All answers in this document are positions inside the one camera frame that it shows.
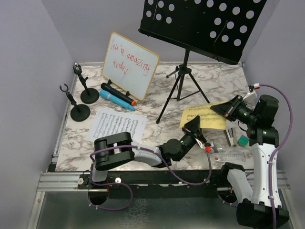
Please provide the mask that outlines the black microphone orange tip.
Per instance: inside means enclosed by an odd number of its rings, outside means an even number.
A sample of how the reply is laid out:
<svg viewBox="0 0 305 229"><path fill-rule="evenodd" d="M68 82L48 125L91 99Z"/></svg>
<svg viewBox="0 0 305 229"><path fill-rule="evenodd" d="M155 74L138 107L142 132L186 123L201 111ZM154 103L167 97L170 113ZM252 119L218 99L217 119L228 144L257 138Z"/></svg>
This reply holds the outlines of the black microphone orange tip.
<svg viewBox="0 0 305 229"><path fill-rule="evenodd" d="M132 106L136 105L136 101L133 100L132 98L130 98L129 94L123 94L123 93L119 92L118 90L111 87L110 84L108 84L108 83L102 83L101 88L103 90L109 92L110 94L118 97L119 99L123 100L124 102L127 102L128 104L130 104Z"/></svg>

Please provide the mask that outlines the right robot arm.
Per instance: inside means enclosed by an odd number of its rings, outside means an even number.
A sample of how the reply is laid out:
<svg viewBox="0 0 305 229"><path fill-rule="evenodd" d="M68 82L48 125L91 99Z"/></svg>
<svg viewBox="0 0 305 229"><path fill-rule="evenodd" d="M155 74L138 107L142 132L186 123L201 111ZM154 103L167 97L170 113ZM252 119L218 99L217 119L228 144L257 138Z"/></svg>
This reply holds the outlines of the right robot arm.
<svg viewBox="0 0 305 229"><path fill-rule="evenodd" d="M238 224L254 229L277 229L289 220L289 212L282 208L277 185L280 142L278 131L272 124L278 103L276 98L264 94L251 110L237 95L228 102L211 106L227 120L238 120L247 125L246 134L254 160L254 184L249 184L243 168L232 163L222 167L219 181L223 186L233 188L238 201Z"/></svg>

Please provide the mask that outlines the black tripod music stand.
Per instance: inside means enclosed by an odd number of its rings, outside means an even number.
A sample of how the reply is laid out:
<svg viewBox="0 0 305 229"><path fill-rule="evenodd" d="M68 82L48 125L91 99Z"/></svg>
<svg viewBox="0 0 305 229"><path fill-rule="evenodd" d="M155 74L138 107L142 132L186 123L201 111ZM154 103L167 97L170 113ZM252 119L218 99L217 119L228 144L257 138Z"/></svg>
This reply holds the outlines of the black tripod music stand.
<svg viewBox="0 0 305 229"><path fill-rule="evenodd" d="M184 77L189 75L206 102L205 92L187 66L190 52L236 65L266 4L265 0L146 0L138 31L185 50L173 89L182 100Z"/></svg>

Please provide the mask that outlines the black microphone stand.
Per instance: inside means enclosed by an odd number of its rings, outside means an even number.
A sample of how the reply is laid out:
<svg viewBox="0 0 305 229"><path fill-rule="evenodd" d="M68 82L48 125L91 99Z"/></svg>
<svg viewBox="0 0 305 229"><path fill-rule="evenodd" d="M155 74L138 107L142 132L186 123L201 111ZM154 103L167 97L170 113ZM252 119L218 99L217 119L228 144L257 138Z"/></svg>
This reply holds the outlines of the black microphone stand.
<svg viewBox="0 0 305 229"><path fill-rule="evenodd" d="M86 85L86 81L89 79L88 77L84 78L82 76L82 68L78 63L75 63L73 66L74 73L78 76L82 86L84 87L83 92L80 95L81 101L85 104L93 104L95 103L99 97L99 92L94 88L88 88Z"/></svg>
<svg viewBox="0 0 305 229"><path fill-rule="evenodd" d="M71 105L73 105L73 108L70 112L72 120L76 122L82 122L86 120L91 114L90 108L85 104L77 104L72 94L69 92L67 84L64 84L64 86L66 87L66 89L62 89L61 85L59 86L59 89L66 94Z"/></svg>

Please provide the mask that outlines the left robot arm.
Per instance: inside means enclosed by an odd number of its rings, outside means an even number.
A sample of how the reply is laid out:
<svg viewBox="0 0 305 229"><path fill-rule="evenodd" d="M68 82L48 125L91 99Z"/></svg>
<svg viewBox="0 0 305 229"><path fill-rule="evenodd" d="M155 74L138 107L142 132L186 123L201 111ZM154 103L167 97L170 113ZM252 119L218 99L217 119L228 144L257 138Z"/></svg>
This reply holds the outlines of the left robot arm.
<svg viewBox="0 0 305 229"><path fill-rule="evenodd" d="M196 144L202 149L210 146L200 129L199 116L187 122L182 131L184 136L180 140L170 139L156 147L148 147L133 141L129 132L96 139L94 152L90 155L92 173L89 176L89 183L94 188L101 188L105 184L109 170L131 161L164 168L170 166L173 161L182 160Z"/></svg>

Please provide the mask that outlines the blue-headed microphone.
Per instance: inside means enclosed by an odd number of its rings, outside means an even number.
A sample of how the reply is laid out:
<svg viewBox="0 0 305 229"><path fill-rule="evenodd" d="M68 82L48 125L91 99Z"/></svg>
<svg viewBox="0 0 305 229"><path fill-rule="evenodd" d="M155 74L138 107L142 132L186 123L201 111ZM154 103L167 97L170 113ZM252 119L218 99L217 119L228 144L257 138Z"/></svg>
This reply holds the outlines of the blue-headed microphone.
<svg viewBox="0 0 305 229"><path fill-rule="evenodd" d="M126 109L131 110L131 111L135 110L135 108L132 105L130 105L129 103L127 103L127 102L123 101L122 99L116 97L115 95L112 95L110 92L108 92L106 90L100 90L99 95L102 98L104 98L106 100L109 100L109 101L111 101L111 102L113 102L113 103L115 103L115 104L117 104L117 105L119 105L123 108L126 108Z"/></svg>

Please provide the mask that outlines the yellow sheet music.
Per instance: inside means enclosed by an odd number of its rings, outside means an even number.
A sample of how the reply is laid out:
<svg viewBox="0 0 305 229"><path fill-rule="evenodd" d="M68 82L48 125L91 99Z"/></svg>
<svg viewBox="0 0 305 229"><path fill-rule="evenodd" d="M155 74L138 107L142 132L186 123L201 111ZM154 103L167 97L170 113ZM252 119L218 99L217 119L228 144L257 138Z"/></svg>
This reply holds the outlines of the yellow sheet music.
<svg viewBox="0 0 305 229"><path fill-rule="evenodd" d="M180 121L180 127L183 127L187 122L193 120L196 116L199 115L200 128L224 130L226 128L226 119L220 114L211 110L212 105L218 105L222 103L225 103L225 101L192 106L184 109Z"/></svg>

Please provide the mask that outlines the white sheet music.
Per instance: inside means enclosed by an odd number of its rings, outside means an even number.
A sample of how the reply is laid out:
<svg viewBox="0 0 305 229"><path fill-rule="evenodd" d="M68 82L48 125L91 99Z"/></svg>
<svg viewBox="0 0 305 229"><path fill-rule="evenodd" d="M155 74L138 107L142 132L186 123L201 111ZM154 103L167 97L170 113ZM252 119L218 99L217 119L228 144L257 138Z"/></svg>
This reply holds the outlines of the white sheet music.
<svg viewBox="0 0 305 229"><path fill-rule="evenodd" d="M100 108L95 115L86 140L93 142L101 137L129 132L132 140L140 143L146 122L147 118L143 116Z"/></svg>

